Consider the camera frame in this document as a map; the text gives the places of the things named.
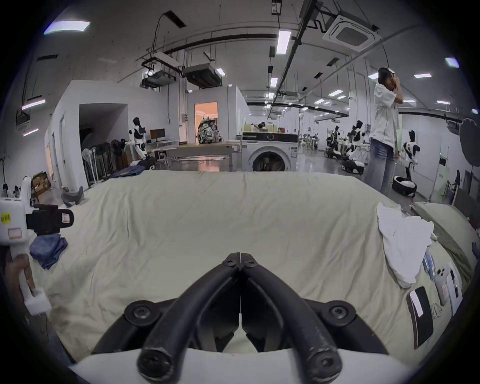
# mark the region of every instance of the air conditioner unit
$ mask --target air conditioner unit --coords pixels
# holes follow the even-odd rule
[[[363,51],[376,41],[380,36],[371,30],[366,22],[346,13],[341,12],[335,19],[331,17],[325,27],[327,32],[323,40],[353,49],[357,52]]]
[[[23,132],[30,129],[30,115],[22,112],[17,116],[15,121],[15,130],[17,132]]]
[[[285,91],[282,92],[282,100],[286,102],[294,102],[299,100],[300,95],[298,92]]]

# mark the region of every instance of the pipe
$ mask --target pipe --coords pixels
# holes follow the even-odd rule
[[[292,50],[291,50],[290,55],[288,57],[288,61],[287,61],[287,64],[285,66],[285,69],[283,70],[282,77],[280,78],[280,83],[277,84],[277,91],[276,91],[276,94],[275,94],[275,98],[273,100],[274,103],[276,102],[276,98],[278,97],[280,89],[282,88],[283,82],[287,78],[288,69],[290,68],[290,65],[292,65],[292,61],[293,61],[293,57],[295,56],[295,52],[297,52],[297,48],[301,44],[301,38],[302,38],[303,34],[305,33],[305,30],[307,29],[308,22],[310,21],[313,10],[316,7],[316,1],[315,0],[304,0],[304,2],[305,1],[309,2],[308,6],[307,6],[307,11],[305,12],[305,14],[303,16],[303,19],[300,23],[299,32],[297,34],[297,38],[295,39],[295,43],[293,44]]]

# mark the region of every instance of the white cloth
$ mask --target white cloth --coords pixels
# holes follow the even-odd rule
[[[378,203],[377,216],[388,264],[398,285],[410,288],[416,282],[425,251],[432,244],[433,223],[418,216],[403,217],[399,205],[387,208]]]
[[[375,122],[370,132],[370,139],[378,140],[395,148],[395,133],[398,128],[396,94],[389,91],[384,85],[377,84],[373,95]]]

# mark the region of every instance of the ceiling vent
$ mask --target ceiling vent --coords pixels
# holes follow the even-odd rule
[[[323,40],[353,49],[357,52],[380,40],[380,37],[371,30],[368,23],[355,16],[345,17],[339,14],[335,19],[331,17],[326,23],[327,33]]]
[[[298,92],[285,91],[282,92],[282,100],[286,102],[298,102],[300,95]]]

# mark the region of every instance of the person's hand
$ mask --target person's hand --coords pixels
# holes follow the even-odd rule
[[[20,290],[19,274],[24,271],[27,284],[32,292],[35,292],[35,284],[33,283],[32,269],[30,268],[30,261],[28,255],[21,254],[15,257],[13,260],[8,261],[5,266],[5,285],[12,300],[16,305],[22,306],[24,303],[24,297]]]

